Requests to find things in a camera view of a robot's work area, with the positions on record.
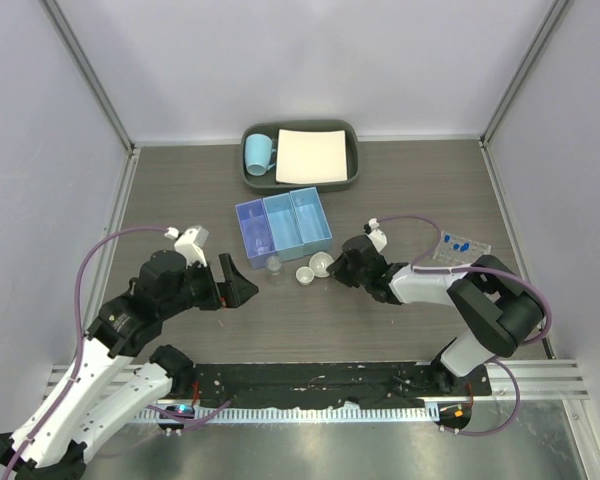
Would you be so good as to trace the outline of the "large white porcelain dish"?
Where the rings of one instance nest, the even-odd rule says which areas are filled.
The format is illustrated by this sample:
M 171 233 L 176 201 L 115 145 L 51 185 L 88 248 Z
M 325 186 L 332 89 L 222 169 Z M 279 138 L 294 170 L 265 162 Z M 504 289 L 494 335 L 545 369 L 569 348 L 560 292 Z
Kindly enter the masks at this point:
M 333 257 L 326 252 L 317 252 L 310 259 L 308 266 L 318 278 L 330 276 L 328 267 L 334 263 Z

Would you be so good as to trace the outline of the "small white porcelain crucible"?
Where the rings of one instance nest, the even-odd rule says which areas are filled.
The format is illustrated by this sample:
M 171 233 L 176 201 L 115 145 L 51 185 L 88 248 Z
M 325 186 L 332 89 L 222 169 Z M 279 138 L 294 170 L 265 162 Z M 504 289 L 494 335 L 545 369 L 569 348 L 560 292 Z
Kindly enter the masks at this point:
M 310 267 L 302 266 L 296 270 L 295 278 L 300 285 L 308 286 L 314 281 L 315 273 Z

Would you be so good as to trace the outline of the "clear glass funnel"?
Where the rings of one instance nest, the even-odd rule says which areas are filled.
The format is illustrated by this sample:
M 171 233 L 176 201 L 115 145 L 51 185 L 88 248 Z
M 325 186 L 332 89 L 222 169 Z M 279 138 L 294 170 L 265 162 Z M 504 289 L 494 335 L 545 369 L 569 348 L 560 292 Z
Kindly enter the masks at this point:
M 267 229 L 269 231 L 269 227 L 267 226 L 265 217 L 263 215 L 256 216 L 254 214 L 253 210 L 249 210 L 249 218 L 246 221 L 246 226 L 245 226 L 245 235 L 250 230 L 256 230 L 256 229 L 261 229 L 261 230 Z

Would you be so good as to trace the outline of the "blue three-compartment organizer box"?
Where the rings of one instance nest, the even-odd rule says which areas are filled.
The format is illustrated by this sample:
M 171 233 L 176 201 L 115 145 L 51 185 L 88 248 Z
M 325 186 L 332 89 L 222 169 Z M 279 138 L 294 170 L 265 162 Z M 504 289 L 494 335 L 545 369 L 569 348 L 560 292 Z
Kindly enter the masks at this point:
M 275 247 L 273 252 L 254 258 L 248 256 L 245 226 L 249 210 L 265 217 Z M 247 260 L 255 270 L 264 268 L 272 255 L 287 262 L 331 248 L 333 235 L 314 187 L 250 200 L 236 205 L 235 212 Z

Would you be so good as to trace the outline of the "clear acrylic test tube rack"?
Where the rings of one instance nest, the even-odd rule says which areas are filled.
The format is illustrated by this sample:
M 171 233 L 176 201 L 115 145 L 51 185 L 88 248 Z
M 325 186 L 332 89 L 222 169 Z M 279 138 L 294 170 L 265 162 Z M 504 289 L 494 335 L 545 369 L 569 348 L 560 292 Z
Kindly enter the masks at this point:
M 491 246 L 447 231 L 442 231 L 440 243 L 433 259 L 444 265 L 472 264 L 483 255 L 491 253 Z

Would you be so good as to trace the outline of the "clear glass beaker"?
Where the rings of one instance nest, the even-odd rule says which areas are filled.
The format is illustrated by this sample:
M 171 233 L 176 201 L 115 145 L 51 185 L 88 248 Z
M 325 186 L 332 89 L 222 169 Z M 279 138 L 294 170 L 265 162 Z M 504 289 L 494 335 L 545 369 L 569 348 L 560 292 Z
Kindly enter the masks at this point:
M 250 258 L 273 252 L 275 247 L 269 231 L 256 229 L 247 232 L 246 249 Z

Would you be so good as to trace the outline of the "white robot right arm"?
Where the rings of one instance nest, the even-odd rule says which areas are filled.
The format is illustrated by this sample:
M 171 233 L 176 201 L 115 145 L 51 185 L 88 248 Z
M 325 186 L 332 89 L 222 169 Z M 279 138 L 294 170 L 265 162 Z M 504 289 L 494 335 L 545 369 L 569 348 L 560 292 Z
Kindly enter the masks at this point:
M 485 362 L 509 358 L 532 342 L 539 324 L 550 325 L 546 299 L 493 255 L 448 268 L 390 263 L 368 235 L 359 235 L 345 242 L 327 271 L 347 287 L 364 288 L 379 303 L 456 309 L 466 332 L 431 362 L 433 388 L 445 395 L 457 393 Z

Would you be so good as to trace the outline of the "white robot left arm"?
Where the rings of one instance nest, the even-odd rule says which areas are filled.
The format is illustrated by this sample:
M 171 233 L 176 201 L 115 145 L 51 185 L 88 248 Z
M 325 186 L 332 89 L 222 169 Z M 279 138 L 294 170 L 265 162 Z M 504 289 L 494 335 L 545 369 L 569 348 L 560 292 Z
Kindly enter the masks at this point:
M 105 302 L 80 341 L 74 361 L 28 421 L 0 434 L 0 464 L 19 479 L 78 479 L 99 448 L 150 403 L 185 397 L 193 361 L 171 345 L 158 347 L 138 374 L 114 394 L 104 389 L 162 332 L 165 321 L 192 308 L 236 309 L 258 287 L 219 257 L 224 279 L 210 266 L 173 250 L 155 252 L 121 295 Z

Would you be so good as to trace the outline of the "clear glass jar with lid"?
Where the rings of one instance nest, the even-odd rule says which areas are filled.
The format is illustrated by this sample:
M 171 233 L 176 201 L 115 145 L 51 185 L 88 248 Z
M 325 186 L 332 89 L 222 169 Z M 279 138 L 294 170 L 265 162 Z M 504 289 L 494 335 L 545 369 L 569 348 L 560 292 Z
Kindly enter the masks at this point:
M 267 279 L 272 285 L 281 285 L 284 282 L 283 263 L 277 255 L 272 255 L 266 261 Z

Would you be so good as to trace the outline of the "dark green plastic tray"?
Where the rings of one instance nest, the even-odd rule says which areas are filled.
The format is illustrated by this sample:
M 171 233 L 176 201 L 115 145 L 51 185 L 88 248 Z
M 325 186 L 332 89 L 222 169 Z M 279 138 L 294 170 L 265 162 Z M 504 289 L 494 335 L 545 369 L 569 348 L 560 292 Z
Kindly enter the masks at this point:
M 239 165 L 245 184 L 258 194 L 305 187 L 341 191 L 360 173 L 358 138 L 337 119 L 255 124 L 242 135 Z

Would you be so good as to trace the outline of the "white square plate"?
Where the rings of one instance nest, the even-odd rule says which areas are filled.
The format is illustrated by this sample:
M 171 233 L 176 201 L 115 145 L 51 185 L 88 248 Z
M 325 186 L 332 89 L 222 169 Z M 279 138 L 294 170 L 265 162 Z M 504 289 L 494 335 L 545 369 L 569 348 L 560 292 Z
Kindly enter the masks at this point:
M 276 181 L 283 184 L 309 185 L 347 180 L 345 131 L 280 129 L 275 170 Z

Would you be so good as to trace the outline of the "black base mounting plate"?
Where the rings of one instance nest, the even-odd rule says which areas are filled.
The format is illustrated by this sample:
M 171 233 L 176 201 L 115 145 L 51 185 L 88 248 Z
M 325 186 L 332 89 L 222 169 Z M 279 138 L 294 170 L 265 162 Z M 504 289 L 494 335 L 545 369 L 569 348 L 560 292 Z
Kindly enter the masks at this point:
M 216 409 L 323 410 L 347 401 L 362 409 L 416 407 L 426 397 L 488 397 L 487 368 L 457 379 L 420 362 L 197 364 L 169 400 Z

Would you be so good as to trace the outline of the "light blue mug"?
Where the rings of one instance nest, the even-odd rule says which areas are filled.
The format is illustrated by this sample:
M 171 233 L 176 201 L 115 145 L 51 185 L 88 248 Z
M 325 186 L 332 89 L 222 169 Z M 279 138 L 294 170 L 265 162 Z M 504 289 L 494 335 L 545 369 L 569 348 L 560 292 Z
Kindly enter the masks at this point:
M 274 141 L 263 134 L 251 134 L 246 138 L 244 163 L 252 176 L 263 176 L 275 166 Z

